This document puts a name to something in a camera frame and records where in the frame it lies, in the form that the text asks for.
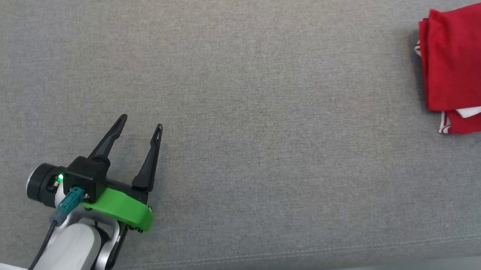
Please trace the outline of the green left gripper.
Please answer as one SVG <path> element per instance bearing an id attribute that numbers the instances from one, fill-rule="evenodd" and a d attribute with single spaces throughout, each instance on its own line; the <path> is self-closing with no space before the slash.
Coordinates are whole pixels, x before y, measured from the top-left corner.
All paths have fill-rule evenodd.
<path id="1" fill-rule="evenodd" d="M 88 159 L 108 160 L 112 146 L 121 136 L 127 120 L 128 115 L 121 114 L 89 154 Z M 144 190 L 153 190 L 154 187 L 162 135 L 163 125 L 158 124 L 150 139 L 149 152 L 138 175 L 133 178 L 132 186 L 107 180 L 107 187 L 96 202 L 84 200 L 81 205 L 86 209 L 97 210 L 106 217 L 128 225 L 131 229 L 139 232 L 149 231 L 153 223 L 153 214 L 147 205 L 148 192 Z"/>

